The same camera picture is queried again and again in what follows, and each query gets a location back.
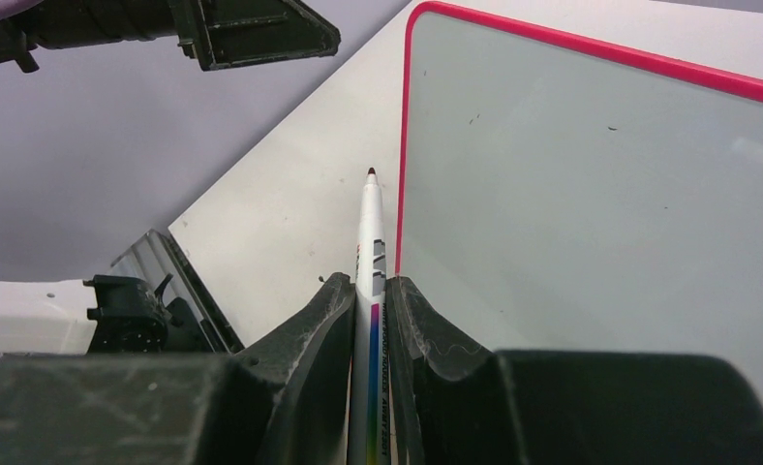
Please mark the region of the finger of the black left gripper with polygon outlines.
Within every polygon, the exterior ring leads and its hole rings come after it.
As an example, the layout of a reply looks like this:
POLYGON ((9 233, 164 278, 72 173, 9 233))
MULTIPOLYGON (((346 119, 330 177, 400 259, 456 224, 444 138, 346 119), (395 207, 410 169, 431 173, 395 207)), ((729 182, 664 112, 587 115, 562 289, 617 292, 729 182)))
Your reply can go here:
POLYGON ((184 1, 182 49, 204 71, 333 56, 339 29, 302 1, 184 1))

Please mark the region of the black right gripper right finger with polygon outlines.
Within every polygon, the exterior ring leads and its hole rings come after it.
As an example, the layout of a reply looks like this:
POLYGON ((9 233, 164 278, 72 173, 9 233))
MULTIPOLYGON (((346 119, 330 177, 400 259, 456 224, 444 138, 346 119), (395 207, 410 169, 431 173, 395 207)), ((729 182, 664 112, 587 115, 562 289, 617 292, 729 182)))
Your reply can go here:
POLYGON ((763 406, 727 361, 490 351, 416 284, 386 284, 403 464, 763 464, 763 406))

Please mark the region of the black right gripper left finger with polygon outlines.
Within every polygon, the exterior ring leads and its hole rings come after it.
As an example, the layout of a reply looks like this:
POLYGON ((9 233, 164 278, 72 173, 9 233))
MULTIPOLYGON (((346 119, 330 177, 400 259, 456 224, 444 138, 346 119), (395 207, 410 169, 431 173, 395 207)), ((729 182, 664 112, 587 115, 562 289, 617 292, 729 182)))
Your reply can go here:
POLYGON ((354 298, 333 273, 237 354, 0 360, 0 464, 327 464, 344 452, 354 298))

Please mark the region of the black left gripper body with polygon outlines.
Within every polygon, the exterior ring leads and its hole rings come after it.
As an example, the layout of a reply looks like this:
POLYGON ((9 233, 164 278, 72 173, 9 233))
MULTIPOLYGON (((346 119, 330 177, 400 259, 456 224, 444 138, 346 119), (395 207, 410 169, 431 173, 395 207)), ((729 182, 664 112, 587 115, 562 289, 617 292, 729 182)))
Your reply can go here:
POLYGON ((147 42, 182 33, 182 3, 166 0, 0 1, 0 67, 39 70, 32 51, 147 42))

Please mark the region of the white whiteboard marker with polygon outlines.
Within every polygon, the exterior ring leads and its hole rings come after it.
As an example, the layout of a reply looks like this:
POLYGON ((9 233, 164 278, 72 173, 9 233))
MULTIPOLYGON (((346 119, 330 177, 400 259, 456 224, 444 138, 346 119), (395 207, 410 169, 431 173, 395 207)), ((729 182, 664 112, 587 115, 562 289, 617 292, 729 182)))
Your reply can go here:
POLYGON ((391 462, 386 281, 382 188, 370 168, 361 195, 356 246, 349 464, 391 462))

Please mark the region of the pink framed whiteboard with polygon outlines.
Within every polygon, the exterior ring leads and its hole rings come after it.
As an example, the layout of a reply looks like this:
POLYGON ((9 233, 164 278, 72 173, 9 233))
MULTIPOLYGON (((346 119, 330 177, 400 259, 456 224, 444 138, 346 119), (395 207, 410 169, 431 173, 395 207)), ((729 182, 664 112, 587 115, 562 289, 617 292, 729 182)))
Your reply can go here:
POLYGON ((708 354, 763 402, 763 14, 423 2, 396 271, 489 349, 708 354))

